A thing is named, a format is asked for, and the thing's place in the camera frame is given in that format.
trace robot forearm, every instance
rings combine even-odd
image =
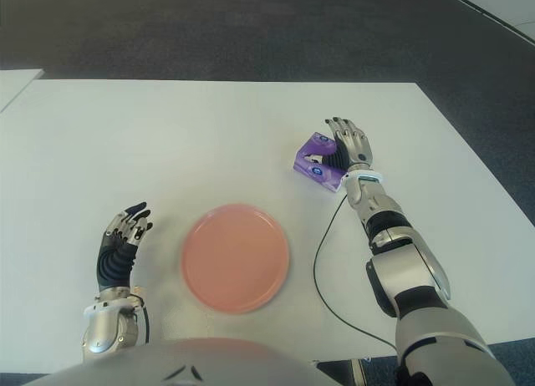
[[[328,123],[346,151],[336,161],[345,162],[348,202],[369,239],[373,256],[366,271],[375,298],[398,319],[397,384],[513,385],[477,330],[448,303],[447,276],[400,206],[386,195],[382,176],[370,169],[364,133],[348,120]]]

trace purple box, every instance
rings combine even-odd
[[[304,159],[307,155],[331,155],[334,152],[336,152],[336,143],[333,140],[323,134],[314,133],[296,154],[293,168],[332,192],[337,192],[345,173],[342,170]]]

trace white table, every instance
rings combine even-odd
[[[5,110],[28,84],[42,75],[41,69],[0,70],[0,112]]]
[[[143,200],[155,228],[132,284],[146,287],[153,340],[245,338],[302,360],[392,354],[340,323],[313,287],[313,255],[342,193],[292,164],[334,115],[369,136],[374,168],[441,261],[454,306],[489,343],[534,336],[535,230],[416,85],[38,80],[0,116],[0,371],[80,362],[100,235]],[[230,202],[273,215],[291,249],[280,293],[236,316],[197,302],[176,265],[193,222]],[[395,320],[365,275],[369,257],[345,206],[319,259],[321,288],[342,316],[393,341]]]

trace robot finger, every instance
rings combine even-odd
[[[325,123],[327,123],[331,128],[331,131],[333,131],[334,138],[341,138],[342,134],[344,133],[344,129],[340,126],[338,117],[326,119]]]
[[[344,122],[349,127],[351,135],[364,135],[364,132],[359,127],[354,125],[353,121],[344,119]]]
[[[133,216],[137,212],[143,211],[146,207],[147,207],[147,203],[141,202],[140,204],[137,204],[137,205],[131,206],[128,209],[125,209],[125,212]]]
[[[352,135],[353,131],[349,127],[346,120],[341,119],[340,117],[333,117],[333,121],[340,126],[340,131],[343,135]]]
[[[141,219],[142,217],[148,217],[150,215],[150,209],[147,209],[146,211],[142,211],[140,214],[138,214],[134,219],[132,219],[133,221],[138,221],[139,219]]]
[[[135,223],[130,233],[125,235],[127,240],[126,244],[131,244],[132,246],[138,246],[143,239],[143,236],[145,235],[146,231],[148,230],[148,223],[146,218],[141,217],[137,223]]]
[[[130,217],[135,215],[137,212],[142,211],[146,208],[147,203],[141,202],[138,205],[131,206],[130,208],[125,209],[124,211],[118,213],[111,223],[106,227],[105,235],[110,236],[114,231],[119,231],[119,228],[122,227],[124,222],[128,221]]]
[[[106,231],[104,234],[106,236],[111,236],[112,233],[117,232],[128,216],[129,214],[126,213],[126,211],[122,211],[115,215],[114,219],[111,221],[108,227],[106,227]]]

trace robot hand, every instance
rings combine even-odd
[[[340,117],[326,119],[325,123],[333,131],[336,152],[326,156],[310,155],[308,160],[343,171],[369,169],[373,156],[364,131],[357,128],[351,120]]]
[[[146,206],[146,202],[142,202],[125,209],[106,228],[97,260],[100,291],[110,287],[130,286],[130,271],[138,245],[152,227],[152,223],[147,223],[146,219],[150,210],[143,211]]]
[[[145,342],[149,339],[148,315],[141,297],[130,294],[130,272],[138,245],[152,227],[142,202],[119,213],[106,228],[97,259],[100,294],[85,308],[89,326],[82,342],[84,360],[103,357],[137,341],[137,315],[145,315]]]

